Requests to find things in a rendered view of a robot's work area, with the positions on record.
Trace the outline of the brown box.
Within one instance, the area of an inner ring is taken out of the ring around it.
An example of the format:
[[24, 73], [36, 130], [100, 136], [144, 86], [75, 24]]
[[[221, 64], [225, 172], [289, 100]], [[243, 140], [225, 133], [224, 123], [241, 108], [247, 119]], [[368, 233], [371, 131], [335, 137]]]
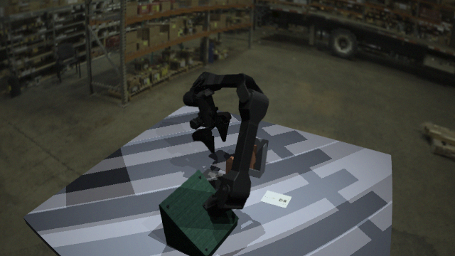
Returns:
[[227, 161], [226, 161], [226, 171], [225, 171], [225, 174], [228, 174], [232, 168], [232, 162], [233, 162], [233, 159], [234, 157], [230, 157]]
[[255, 147], [254, 147], [249, 169], [253, 169], [253, 170], [255, 169], [256, 151], [257, 151], [257, 145], [255, 145]]

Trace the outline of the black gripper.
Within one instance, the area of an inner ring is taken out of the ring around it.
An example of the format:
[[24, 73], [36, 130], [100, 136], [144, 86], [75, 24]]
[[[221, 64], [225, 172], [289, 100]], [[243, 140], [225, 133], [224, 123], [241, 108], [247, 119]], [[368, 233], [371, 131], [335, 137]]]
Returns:
[[220, 137], [223, 142], [226, 141], [230, 119], [232, 119], [229, 112], [218, 112], [218, 107], [215, 105], [207, 110], [199, 110], [198, 116], [201, 116], [203, 124], [200, 124], [205, 129], [197, 129], [192, 137], [195, 142], [203, 142], [211, 153], [215, 153], [214, 136], [212, 136], [212, 129], [218, 128]]

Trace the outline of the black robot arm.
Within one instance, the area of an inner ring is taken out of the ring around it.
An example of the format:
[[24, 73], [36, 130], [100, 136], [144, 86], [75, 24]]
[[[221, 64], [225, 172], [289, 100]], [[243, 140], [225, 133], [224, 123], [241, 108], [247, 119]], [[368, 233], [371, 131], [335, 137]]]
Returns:
[[257, 86], [255, 80], [244, 73], [217, 75], [203, 72], [193, 83], [190, 91], [183, 96], [184, 105], [207, 110], [213, 107], [212, 95], [223, 87], [237, 88], [240, 131], [237, 139], [232, 168], [223, 174], [218, 191], [210, 195], [203, 204], [204, 209], [216, 220], [231, 209], [243, 209], [251, 191], [248, 174], [253, 155], [257, 130], [260, 121], [266, 115], [269, 99]]

